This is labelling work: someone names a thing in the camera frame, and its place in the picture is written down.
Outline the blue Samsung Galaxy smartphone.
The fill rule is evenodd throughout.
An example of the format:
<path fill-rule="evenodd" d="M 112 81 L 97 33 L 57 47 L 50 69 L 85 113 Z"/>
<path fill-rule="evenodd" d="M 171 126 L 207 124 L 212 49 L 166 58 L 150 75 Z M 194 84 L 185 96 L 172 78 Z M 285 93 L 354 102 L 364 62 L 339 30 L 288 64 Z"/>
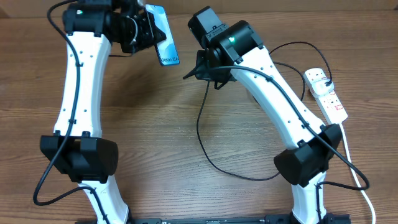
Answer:
<path fill-rule="evenodd" d="M 155 44 L 159 63 L 161 66 L 178 65 L 180 60 L 164 7 L 146 4 L 146 11 L 154 16 L 156 31 L 160 35 Z"/>

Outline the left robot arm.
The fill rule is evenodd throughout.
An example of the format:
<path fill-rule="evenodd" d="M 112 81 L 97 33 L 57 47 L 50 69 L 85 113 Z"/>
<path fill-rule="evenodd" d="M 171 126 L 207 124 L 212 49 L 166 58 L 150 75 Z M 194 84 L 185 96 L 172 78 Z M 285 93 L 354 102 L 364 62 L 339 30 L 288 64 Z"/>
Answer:
<path fill-rule="evenodd" d="M 98 223 L 132 223 L 115 178 L 118 145 L 102 137 L 100 107 L 111 47 L 125 57 L 172 41 L 162 6 L 143 1 L 67 1 L 60 35 L 67 43 L 62 107 L 40 150 L 49 167 L 86 193 Z"/>

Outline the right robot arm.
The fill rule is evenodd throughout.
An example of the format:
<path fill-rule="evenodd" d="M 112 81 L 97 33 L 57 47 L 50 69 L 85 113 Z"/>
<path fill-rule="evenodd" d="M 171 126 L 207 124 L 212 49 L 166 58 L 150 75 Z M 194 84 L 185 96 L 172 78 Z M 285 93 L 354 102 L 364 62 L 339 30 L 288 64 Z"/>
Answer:
<path fill-rule="evenodd" d="M 294 197 L 291 217 L 284 221 L 330 223 L 322 183 L 342 138 L 338 125 L 325 125 L 302 103 L 248 22 L 228 26 L 207 6 L 193 15 L 188 27 L 202 47 L 193 75 L 213 81 L 217 88 L 237 80 L 279 132 L 286 149 L 275 156 L 274 164 Z"/>

